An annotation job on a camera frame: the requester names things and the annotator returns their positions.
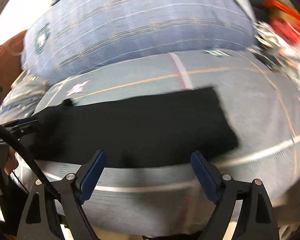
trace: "white stripe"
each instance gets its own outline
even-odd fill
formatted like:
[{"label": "white stripe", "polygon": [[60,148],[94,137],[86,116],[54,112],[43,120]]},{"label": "white stripe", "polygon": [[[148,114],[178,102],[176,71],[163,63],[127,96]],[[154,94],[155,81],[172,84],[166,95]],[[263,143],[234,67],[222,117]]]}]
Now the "white stripe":
[{"label": "white stripe", "polygon": [[240,157],[240,158],[235,158],[235,159],[229,159],[229,160],[222,160],[222,161],[217,161],[214,162],[213,164],[216,165],[218,168],[225,168],[225,167],[230,167],[230,166],[236,166],[236,165],[240,165],[240,164],[246,164],[246,163],[250,163],[253,161],[256,161],[258,159],[264,158],[264,157],[268,157],[271,154],[283,150],[288,146],[292,146],[296,143],[300,142],[300,135],[296,136],[294,138],[294,140],[290,139],[290,140],[286,140],[282,143],[279,143],[271,148],[262,150],[260,152],[256,152],[253,154],[250,154],[248,156],[244,156],[244,157]]},{"label": "white stripe", "polygon": [[[26,163],[21,163],[27,169],[30,167]],[[46,176],[51,179],[61,180],[62,178],[53,175],[49,172],[42,171]],[[199,186],[199,182],[197,179],[191,181],[177,182],[168,185],[159,185],[159,186],[147,186],[147,187],[107,187],[107,186],[95,186],[95,190],[99,191],[107,191],[107,192],[121,192],[121,193],[146,193],[146,192],[163,192],[163,191],[175,191],[182,190],[185,188],[191,188]]]},{"label": "white stripe", "polygon": [[175,53],[170,52],[169,54],[172,57],[174,63],[176,64],[176,66],[181,74],[181,78],[182,78],[183,82],[185,83],[186,89],[193,90],[193,85],[191,83],[190,77],[189,77],[184,65],[182,64],[181,60]]}]

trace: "black cloth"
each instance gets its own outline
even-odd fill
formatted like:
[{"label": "black cloth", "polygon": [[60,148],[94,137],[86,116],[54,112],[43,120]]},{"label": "black cloth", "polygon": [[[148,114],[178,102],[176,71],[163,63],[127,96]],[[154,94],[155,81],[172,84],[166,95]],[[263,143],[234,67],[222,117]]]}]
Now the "black cloth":
[{"label": "black cloth", "polygon": [[212,87],[85,106],[48,107],[42,130],[21,142],[35,159],[83,164],[98,149],[107,166],[157,167],[210,159],[238,146]]}]

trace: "silver screw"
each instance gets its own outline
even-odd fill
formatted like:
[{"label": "silver screw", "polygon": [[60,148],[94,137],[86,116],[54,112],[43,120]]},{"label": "silver screw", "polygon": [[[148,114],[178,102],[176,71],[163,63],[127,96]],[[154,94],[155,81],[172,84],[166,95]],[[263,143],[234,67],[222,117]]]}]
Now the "silver screw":
[{"label": "silver screw", "polygon": [[224,180],[231,180],[231,176],[228,175],[228,174],[224,174],[224,175],[222,176],[222,178],[223,178]]},{"label": "silver screw", "polygon": [[69,173],[66,178],[67,180],[71,180],[71,179],[74,179],[75,175],[73,173]]},{"label": "silver screw", "polygon": [[254,183],[260,186],[262,184],[262,181],[260,179],[255,179]]}]

